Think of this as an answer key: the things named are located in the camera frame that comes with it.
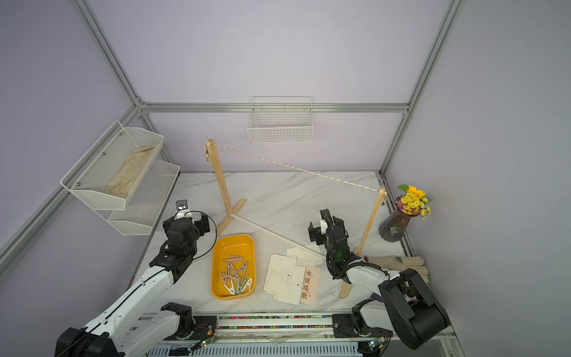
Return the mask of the pink clothespin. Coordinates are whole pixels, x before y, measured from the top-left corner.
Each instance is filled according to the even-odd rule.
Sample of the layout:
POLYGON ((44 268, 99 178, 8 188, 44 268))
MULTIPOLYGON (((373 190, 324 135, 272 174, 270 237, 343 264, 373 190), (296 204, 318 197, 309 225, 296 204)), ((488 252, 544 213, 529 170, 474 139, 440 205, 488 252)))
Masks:
POLYGON ((221 277, 222 278, 225 278, 225 277, 236 278, 236 275, 237 275, 237 273, 236 273, 236 269, 235 269, 233 263, 229 263, 229 264, 226 264, 226 271, 224 273, 222 273, 221 277))
POLYGON ((224 259, 222 262, 224 264, 229 264, 229 263, 241 263, 243 261, 243 257, 242 256, 238 256, 238 255, 230 255, 228 258, 224 259))

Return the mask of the pink chinese text postcard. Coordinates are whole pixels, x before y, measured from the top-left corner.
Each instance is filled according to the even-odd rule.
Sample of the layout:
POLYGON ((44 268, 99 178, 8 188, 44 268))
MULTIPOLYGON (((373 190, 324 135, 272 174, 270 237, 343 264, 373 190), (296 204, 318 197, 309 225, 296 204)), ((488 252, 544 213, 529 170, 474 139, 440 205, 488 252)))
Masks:
POLYGON ((315 306, 317 304, 319 283, 321 278, 321 269, 317 266, 306 266, 305 275, 303 277, 302 291, 300 294, 300 303, 315 306))

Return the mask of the grey clothespin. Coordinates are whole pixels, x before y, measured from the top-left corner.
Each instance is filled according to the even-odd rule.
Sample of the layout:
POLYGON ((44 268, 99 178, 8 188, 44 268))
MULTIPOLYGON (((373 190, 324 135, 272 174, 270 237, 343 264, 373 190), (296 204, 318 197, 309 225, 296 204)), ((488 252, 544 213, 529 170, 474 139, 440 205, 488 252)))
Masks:
POLYGON ((237 269, 236 273, 238 274, 238 277, 242 280, 244 280, 247 277, 247 271, 248 271, 248 261, 245 261, 242 266, 239 267, 239 269, 237 269))

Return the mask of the white clothespin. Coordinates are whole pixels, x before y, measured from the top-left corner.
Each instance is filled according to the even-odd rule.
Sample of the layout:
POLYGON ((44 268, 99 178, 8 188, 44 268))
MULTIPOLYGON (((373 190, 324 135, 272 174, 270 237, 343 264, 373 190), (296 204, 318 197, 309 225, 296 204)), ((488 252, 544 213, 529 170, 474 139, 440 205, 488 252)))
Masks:
POLYGON ((222 282, 222 287, 225 289, 225 291, 230 295, 230 296, 235 296, 236 295, 236 278, 234 277, 225 277, 225 278, 221 278, 221 282, 222 282))
POLYGON ((252 283, 253 283, 253 278, 248 278, 247 280, 245 280, 239 289, 239 294, 243 295, 249 293, 252 289, 252 283))

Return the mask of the green clothespin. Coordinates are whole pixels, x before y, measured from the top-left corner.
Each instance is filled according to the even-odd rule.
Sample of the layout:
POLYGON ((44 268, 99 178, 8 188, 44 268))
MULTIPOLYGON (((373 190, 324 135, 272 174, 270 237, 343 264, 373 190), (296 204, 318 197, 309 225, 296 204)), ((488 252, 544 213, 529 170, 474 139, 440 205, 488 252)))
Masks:
POLYGON ((236 292, 238 294, 244 289, 244 286, 247 282, 248 275, 236 275, 236 292))

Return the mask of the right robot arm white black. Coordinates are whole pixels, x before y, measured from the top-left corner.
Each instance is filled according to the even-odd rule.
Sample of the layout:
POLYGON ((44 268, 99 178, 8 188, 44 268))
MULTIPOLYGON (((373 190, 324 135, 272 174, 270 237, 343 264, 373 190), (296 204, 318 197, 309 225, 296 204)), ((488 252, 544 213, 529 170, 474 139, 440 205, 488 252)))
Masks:
POLYGON ((328 209, 320 211, 320 225, 310 224, 308 232, 312 242, 325 247, 332 279, 364 287, 381 297, 361 301, 350 314, 333 315, 336 336, 389 339, 396 335, 416 350, 451 325, 448 313, 419 272, 382 268, 350 251, 343 220, 328 209))

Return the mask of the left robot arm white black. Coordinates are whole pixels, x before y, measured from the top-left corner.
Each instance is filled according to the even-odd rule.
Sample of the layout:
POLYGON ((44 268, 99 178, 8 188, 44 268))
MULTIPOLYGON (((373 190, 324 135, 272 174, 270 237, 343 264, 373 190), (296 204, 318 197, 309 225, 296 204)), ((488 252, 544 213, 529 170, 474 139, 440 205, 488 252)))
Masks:
POLYGON ((168 302, 144 326, 134 327, 198 257, 199 238, 218 231, 209 215, 183 207, 162 225, 167 239, 143 275, 96 318, 68 328, 57 340, 55 356, 144 356, 166 338, 198 336, 201 326, 191 306, 182 303, 168 302))

